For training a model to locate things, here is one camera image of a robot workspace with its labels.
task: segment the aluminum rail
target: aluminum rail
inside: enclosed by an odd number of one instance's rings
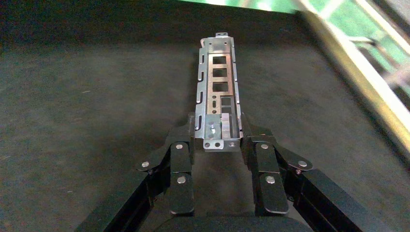
[[[307,0],[294,0],[323,48],[363,97],[391,141],[410,160],[410,113],[348,37],[332,28]]]
[[[389,35],[393,41],[410,56],[410,45],[409,43],[400,35],[392,25],[387,22],[375,9],[374,6],[370,5],[366,0],[355,0],[355,3],[360,6],[363,11],[368,14],[374,22],[376,22],[379,27],[381,27],[387,35]]]

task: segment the silver metal plate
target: silver metal plate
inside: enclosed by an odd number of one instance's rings
[[[201,39],[195,107],[195,138],[206,151],[239,150],[239,92],[234,39],[226,32]]]

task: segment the rectangular cutout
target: rectangular cutout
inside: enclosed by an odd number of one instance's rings
[[[235,122],[232,121],[232,115],[229,115],[229,121],[231,122],[231,125],[233,125]],[[231,127],[229,129],[229,133],[231,134],[231,138],[234,137],[234,127]]]
[[[228,92],[228,82],[212,83],[212,90],[214,92]]]
[[[231,105],[231,98],[221,98],[220,104],[221,105]]]
[[[213,57],[213,64],[226,64],[226,57]]]
[[[232,114],[231,108],[230,107],[222,107],[222,113]]]
[[[228,75],[226,69],[213,69],[212,76],[213,77],[226,77]]]

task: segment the square hole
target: square hole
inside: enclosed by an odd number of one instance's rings
[[[213,77],[226,77],[227,75],[226,69],[213,69],[212,71]]]
[[[212,90],[214,92],[228,92],[228,82],[214,82]]]
[[[226,57],[213,57],[212,63],[213,64],[226,64]]]
[[[222,107],[222,113],[232,114],[231,108],[230,107]]]
[[[231,98],[221,98],[221,105],[231,105]]]

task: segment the dark gray mat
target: dark gray mat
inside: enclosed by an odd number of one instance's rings
[[[28,9],[10,9],[3,35],[3,230],[72,231],[84,220],[194,110],[199,40],[218,31],[235,39],[250,121],[393,229],[410,227],[408,173],[294,15],[176,1]],[[199,215],[252,209],[238,156],[197,157]]]

